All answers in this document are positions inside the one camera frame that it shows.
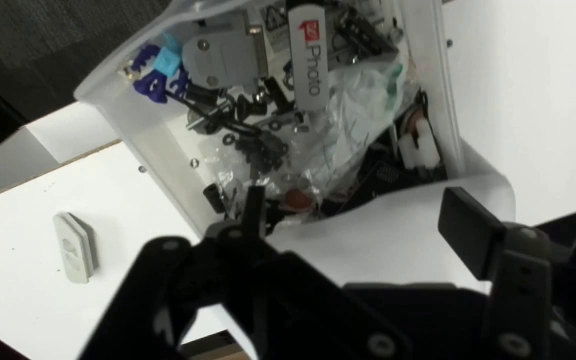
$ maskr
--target dark background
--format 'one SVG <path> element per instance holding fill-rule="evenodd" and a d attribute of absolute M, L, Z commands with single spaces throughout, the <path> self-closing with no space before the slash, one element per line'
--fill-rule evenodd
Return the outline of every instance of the dark background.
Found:
<path fill-rule="evenodd" d="M 0 141 L 73 88 L 170 0 L 0 0 Z"/>

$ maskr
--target red logo label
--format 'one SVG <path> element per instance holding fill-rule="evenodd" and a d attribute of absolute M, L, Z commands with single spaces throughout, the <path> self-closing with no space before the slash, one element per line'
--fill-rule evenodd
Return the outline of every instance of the red logo label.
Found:
<path fill-rule="evenodd" d="M 317 41 L 320 40 L 320 21 L 317 20 L 301 21 L 300 29 L 304 29 L 305 41 Z"/>

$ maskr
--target black cable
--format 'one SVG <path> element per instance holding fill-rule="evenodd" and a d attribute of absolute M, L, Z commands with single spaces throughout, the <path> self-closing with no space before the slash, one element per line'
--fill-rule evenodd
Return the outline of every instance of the black cable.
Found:
<path fill-rule="evenodd" d="M 166 91 L 166 96 L 172 97 L 172 100 L 175 100 L 175 101 L 180 101 L 180 104 L 183 104 L 185 108 L 190 108 L 190 109 L 196 111 L 197 115 L 209 118 L 208 111 L 203 111 L 199 105 L 191 104 L 190 100 L 185 100 L 185 97 L 181 97 L 181 96 L 178 96 L 178 93 L 174 93 L 174 91 L 170 91 L 170 89 Z"/>
<path fill-rule="evenodd" d="M 181 96 L 178 96 L 178 93 L 174 93 L 174 91 L 166 91 L 166 93 L 168 93 L 168 97 L 172 97 L 172 100 L 187 105 L 187 108 L 190 108 L 191 111 L 196 111 L 197 115 L 209 118 L 208 111 L 203 111 L 201 108 L 197 108 L 197 105 L 191 104 L 190 100 L 185 100 L 185 97 L 181 97 Z M 230 131 L 235 131 L 235 134 L 240 134 L 240 135 L 260 135 L 260 134 L 261 134 L 261 129 L 258 129 L 258 128 L 250 125 L 250 124 L 234 122 L 234 120 L 232 120 L 232 122 L 230 122 L 230 120 L 220 122 L 220 125 L 224 125 L 224 128 L 228 128 Z"/>
<path fill-rule="evenodd" d="M 244 122 L 221 122 L 224 128 L 228 128 L 230 131 L 241 134 L 241 135 L 260 135 L 261 129 L 253 128 L 250 124 Z"/>

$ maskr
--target white switch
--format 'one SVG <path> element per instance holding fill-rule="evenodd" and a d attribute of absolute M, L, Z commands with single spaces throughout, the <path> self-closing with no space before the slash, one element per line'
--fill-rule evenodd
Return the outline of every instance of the white switch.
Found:
<path fill-rule="evenodd" d="M 63 272 L 69 282 L 86 284 L 95 269 L 93 234 L 67 212 L 53 215 Z"/>

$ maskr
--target white label sticker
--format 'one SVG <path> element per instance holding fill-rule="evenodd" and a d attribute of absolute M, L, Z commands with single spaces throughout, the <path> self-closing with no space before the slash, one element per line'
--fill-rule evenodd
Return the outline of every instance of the white label sticker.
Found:
<path fill-rule="evenodd" d="M 326 10 L 297 5 L 287 13 L 295 108 L 320 111 L 327 105 Z"/>

